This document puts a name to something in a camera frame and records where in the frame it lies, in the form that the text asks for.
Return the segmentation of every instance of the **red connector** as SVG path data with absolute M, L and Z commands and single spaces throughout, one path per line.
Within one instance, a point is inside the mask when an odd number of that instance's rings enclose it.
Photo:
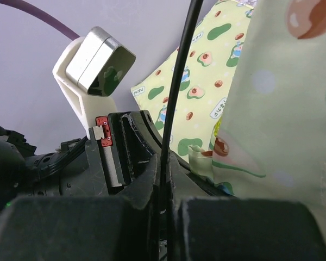
M 108 122 L 108 117 L 97 117 L 96 118 L 97 126 L 102 126 L 104 130 L 105 139 L 101 139 L 102 147 L 112 146 L 112 137 L 110 133 L 110 127 Z

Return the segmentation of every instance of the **patterned fabric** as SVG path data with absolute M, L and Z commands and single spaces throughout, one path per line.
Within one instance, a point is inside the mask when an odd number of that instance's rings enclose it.
M 170 144 L 186 161 L 189 146 L 208 149 L 210 130 L 222 113 L 252 15 L 245 2 L 217 1 L 196 27 L 181 79 Z M 178 51 L 132 88 L 140 109 L 150 112 L 161 135 Z
M 193 171 L 236 197 L 300 201 L 326 240 L 326 0 L 260 1 L 255 13 L 214 147 L 190 149 Z

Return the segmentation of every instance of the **plain background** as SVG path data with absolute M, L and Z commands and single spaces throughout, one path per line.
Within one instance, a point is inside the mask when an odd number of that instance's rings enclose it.
M 100 26 L 136 55 L 113 94 L 119 111 L 137 110 L 130 88 L 144 80 L 179 45 L 189 0 L 28 0 L 85 36 Z M 204 0 L 199 19 L 216 0 Z M 54 28 L 0 4 L 0 125 L 53 152 L 62 141 L 82 138 L 81 124 L 52 75 L 70 43 Z

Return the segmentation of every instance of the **silver camera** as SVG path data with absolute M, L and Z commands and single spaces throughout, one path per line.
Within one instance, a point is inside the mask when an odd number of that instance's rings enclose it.
M 110 96 L 135 56 L 110 34 L 94 27 L 66 68 L 67 77 L 89 95 Z

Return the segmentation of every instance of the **yellow fabric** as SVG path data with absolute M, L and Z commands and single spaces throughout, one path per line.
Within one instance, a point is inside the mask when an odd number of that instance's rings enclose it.
M 189 146 L 209 148 L 220 118 L 252 15 L 237 1 L 218 1 L 196 27 L 174 117 L 170 148 L 188 161 Z M 146 80 L 133 87 L 163 134 L 165 109 L 178 49 Z

